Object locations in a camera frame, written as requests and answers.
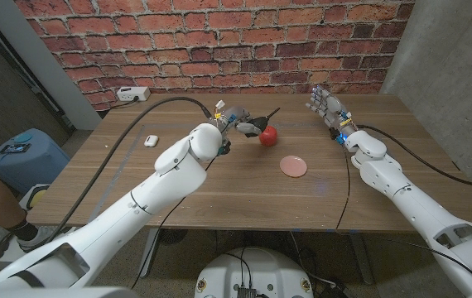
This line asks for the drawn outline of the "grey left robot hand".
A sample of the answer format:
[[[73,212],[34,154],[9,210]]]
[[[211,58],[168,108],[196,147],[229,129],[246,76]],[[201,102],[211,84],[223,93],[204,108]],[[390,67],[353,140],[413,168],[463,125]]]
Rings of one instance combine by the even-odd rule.
[[[222,136],[233,128],[245,137],[258,137],[267,127],[265,117],[253,118],[245,108],[233,106],[215,113],[215,125]]]

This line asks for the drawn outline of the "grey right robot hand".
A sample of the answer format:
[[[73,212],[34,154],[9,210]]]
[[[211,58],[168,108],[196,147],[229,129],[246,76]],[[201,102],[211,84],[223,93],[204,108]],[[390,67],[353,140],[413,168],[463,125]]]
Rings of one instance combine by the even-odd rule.
[[[317,85],[311,91],[310,101],[306,106],[324,119],[332,139],[343,144],[350,134],[356,132],[351,113],[331,92]]]

